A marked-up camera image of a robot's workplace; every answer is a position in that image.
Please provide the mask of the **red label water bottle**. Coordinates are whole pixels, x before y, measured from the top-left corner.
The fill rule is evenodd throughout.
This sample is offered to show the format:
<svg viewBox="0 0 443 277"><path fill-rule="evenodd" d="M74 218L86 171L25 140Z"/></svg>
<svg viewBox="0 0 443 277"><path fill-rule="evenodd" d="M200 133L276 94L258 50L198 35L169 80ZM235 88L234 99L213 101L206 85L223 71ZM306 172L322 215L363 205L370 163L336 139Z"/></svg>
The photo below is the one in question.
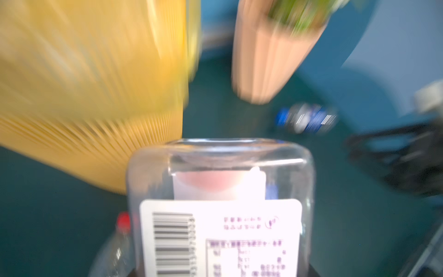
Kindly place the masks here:
<svg viewBox="0 0 443 277"><path fill-rule="evenodd" d="M129 277L135 273L136 261L130 215L121 212L115 231L104 243L92 263L89 277Z"/></svg>

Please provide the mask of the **Pepsi bottle blue label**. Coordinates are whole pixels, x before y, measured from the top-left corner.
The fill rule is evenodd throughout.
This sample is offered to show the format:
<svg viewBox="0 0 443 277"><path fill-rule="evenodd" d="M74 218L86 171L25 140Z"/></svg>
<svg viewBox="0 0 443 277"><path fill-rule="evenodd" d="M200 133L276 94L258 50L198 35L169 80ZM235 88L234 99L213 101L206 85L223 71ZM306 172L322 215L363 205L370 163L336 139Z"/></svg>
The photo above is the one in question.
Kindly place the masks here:
<svg viewBox="0 0 443 277"><path fill-rule="evenodd" d="M293 133L325 133L339 121L335 110L313 103L297 103L282 108L275 120L279 128L286 128Z"/></svg>

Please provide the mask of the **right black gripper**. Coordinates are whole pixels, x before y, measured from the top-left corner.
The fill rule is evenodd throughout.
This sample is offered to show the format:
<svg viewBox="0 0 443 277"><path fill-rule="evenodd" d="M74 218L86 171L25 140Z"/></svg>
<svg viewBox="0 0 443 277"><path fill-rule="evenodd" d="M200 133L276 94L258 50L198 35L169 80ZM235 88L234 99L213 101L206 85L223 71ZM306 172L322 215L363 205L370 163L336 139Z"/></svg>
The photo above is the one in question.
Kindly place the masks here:
<svg viewBox="0 0 443 277"><path fill-rule="evenodd" d="M368 141L409 136L405 146L372 150ZM392 190L429 197L443 193L443 124L438 121L379 132L352 135L346 140L349 161Z"/></svg>

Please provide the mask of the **square bottle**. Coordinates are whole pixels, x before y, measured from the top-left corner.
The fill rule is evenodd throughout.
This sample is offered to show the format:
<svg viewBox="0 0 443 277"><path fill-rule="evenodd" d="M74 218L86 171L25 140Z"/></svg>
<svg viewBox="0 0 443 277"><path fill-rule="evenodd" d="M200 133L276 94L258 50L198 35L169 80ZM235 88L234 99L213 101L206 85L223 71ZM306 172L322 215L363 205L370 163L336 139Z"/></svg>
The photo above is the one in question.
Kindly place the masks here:
<svg viewBox="0 0 443 277"><path fill-rule="evenodd" d="M263 138L142 148L126 184L138 277L306 277L311 152Z"/></svg>

